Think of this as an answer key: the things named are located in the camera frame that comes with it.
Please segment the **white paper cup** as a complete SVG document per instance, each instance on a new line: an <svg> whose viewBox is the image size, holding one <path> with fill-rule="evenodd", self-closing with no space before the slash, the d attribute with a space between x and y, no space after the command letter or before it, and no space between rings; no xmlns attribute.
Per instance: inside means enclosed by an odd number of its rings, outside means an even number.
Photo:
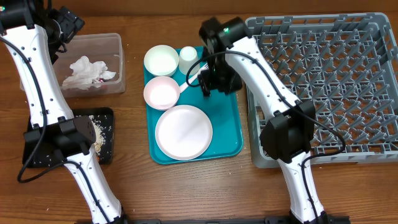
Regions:
<svg viewBox="0 0 398 224"><path fill-rule="evenodd" d="M183 75L188 73L189 68L198 60L198 52L194 47L186 46L179 53L179 70Z"/></svg>

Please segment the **white plastic fork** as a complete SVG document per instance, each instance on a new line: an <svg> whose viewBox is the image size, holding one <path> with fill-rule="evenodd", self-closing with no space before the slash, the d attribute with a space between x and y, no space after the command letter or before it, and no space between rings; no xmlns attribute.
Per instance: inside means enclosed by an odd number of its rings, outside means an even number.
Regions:
<svg viewBox="0 0 398 224"><path fill-rule="evenodd" d="M208 69L209 69L208 64L207 64L207 63L204 64L204 66L202 66L202 67L199 69L199 71L196 72L196 74L194 74L192 77L190 77L190 78L188 79L187 82L184 82L183 84L181 84L181 85L179 86L179 88L180 88L180 93L183 93L183 92L188 88L188 85L189 85L189 84L192 84L192 83L197 79L197 76L198 76L202 71L208 70Z"/></svg>

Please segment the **white napkin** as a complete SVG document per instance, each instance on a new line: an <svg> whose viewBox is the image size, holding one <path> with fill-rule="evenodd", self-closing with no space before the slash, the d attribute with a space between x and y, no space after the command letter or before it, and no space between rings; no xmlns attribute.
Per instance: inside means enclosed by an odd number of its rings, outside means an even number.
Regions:
<svg viewBox="0 0 398 224"><path fill-rule="evenodd" d="M87 56L82 56L70 65L70 69L73 70L72 75L62 83L65 88L98 83L100 75L107 69L107 66L103 61L91 63Z"/></svg>
<svg viewBox="0 0 398 224"><path fill-rule="evenodd" d="M92 64L92 79L96 82L100 80L110 80L115 77L116 72L111 72L103 61L97 61Z"/></svg>

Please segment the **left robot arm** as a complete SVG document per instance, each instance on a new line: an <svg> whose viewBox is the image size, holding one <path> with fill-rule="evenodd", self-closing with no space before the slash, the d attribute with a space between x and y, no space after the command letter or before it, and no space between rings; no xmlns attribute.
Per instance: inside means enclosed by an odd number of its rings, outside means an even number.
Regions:
<svg viewBox="0 0 398 224"><path fill-rule="evenodd" d="M85 22L51 1L1 1L1 42L19 72L30 110L27 154L17 181L26 183L64 166L74 177L92 223L127 223L98 162L89 116L75 116L60 90L53 64Z"/></svg>

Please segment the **white round plate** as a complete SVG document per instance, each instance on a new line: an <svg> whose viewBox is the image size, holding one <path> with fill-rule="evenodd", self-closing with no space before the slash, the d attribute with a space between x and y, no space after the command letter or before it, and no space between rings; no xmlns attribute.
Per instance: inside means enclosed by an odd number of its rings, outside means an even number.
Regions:
<svg viewBox="0 0 398 224"><path fill-rule="evenodd" d="M178 105L161 115L155 126L155 141L168 157L188 161L210 146L213 127L209 117L190 105Z"/></svg>

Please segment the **white bowl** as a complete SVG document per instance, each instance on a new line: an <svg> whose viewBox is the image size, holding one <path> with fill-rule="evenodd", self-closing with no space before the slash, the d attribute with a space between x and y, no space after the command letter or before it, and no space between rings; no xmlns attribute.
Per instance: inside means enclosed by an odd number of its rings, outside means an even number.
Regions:
<svg viewBox="0 0 398 224"><path fill-rule="evenodd" d="M165 111L177 103L180 87L173 78L155 77L145 85L143 95L151 108Z"/></svg>
<svg viewBox="0 0 398 224"><path fill-rule="evenodd" d="M156 45L144 56L146 70L155 77L171 77L176 72L178 64L177 51L168 45Z"/></svg>

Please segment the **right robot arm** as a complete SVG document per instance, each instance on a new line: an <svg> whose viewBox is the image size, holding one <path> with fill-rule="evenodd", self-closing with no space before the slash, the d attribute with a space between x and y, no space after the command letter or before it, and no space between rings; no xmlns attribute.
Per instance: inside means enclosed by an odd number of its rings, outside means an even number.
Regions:
<svg viewBox="0 0 398 224"><path fill-rule="evenodd" d="M246 85L257 98L266 125L260 134L266 154L282 169L290 195L291 223L328 223L310 167L315 105L300 101L275 74L261 54L244 21L203 22L199 36L202 59L209 69L198 76L204 96L211 90L233 93Z"/></svg>

